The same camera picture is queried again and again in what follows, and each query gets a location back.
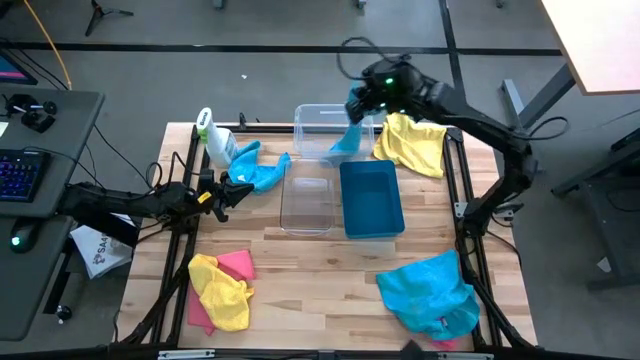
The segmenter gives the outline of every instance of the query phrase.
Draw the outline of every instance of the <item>keyboard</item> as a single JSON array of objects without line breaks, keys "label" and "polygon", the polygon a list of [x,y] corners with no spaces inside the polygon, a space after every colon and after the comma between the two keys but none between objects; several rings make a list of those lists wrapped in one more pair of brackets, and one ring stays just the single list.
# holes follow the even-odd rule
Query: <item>keyboard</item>
[{"label": "keyboard", "polygon": [[0,149],[0,201],[33,202],[50,154]]}]

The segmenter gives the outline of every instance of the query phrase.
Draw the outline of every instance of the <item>computer monitor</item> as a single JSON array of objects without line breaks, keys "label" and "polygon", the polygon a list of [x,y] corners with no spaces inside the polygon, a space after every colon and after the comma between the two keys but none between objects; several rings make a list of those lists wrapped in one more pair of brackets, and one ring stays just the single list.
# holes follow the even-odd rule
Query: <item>computer monitor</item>
[{"label": "computer monitor", "polygon": [[0,83],[36,85],[38,80],[0,50]]}]

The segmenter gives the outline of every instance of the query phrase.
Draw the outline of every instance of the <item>computer mouse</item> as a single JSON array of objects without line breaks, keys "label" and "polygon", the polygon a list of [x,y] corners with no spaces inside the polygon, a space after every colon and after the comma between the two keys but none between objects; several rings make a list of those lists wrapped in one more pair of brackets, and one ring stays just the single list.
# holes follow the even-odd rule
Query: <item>computer mouse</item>
[{"label": "computer mouse", "polygon": [[42,219],[18,218],[9,237],[11,251],[22,254],[31,250],[38,241],[41,225]]}]

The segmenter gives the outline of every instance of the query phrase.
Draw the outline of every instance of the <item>black desk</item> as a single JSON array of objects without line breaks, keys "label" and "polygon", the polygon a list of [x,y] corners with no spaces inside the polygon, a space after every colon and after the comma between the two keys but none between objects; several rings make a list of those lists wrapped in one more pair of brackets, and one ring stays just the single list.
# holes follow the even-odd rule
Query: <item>black desk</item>
[{"label": "black desk", "polygon": [[[56,123],[44,134],[37,134],[20,124],[19,116],[14,116],[8,120],[10,125],[0,137],[0,148],[21,149],[25,146],[40,146],[78,159],[89,138],[104,96],[90,92],[0,86],[0,94],[9,97],[15,93],[30,94],[39,102],[56,102],[59,109],[55,116]],[[50,206],[48,204],[57,202],[74,168],[74,163],[69,159],[52,155],[51,164],[33,204],[39,201],[47,207]],[[0,239],[6,239],[0,241],[0,340],[21,340],[27,335],[41,303],[67,240],[72,219],[54,216],[46,220],[34,248],[25,254],[15,254],[9,250],[9,233],[16,220],[15,215],[21,213],[16,213],[19,210],[15,207],[6,205],[0,203]],[[37,216],[38,211],[45,212],[48,208],[30,210],[28,206],[23,206],[22,210],[25,211],[25,215]]]}]

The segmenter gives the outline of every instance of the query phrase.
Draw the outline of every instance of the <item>white spray bottle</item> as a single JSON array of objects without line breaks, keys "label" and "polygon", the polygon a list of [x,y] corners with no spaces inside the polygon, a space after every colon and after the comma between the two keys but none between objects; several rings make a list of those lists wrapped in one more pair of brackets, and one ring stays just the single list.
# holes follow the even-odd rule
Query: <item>white spray bottle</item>
[{"label": "white spray bottle", "polygon": [[196,129],[200,141],[205,144],[211,162],[218,169],[228,169],[236,156],[238,144],[229,129],[220,129],[213,122],[213,113],[206,107],[196,119]]}]

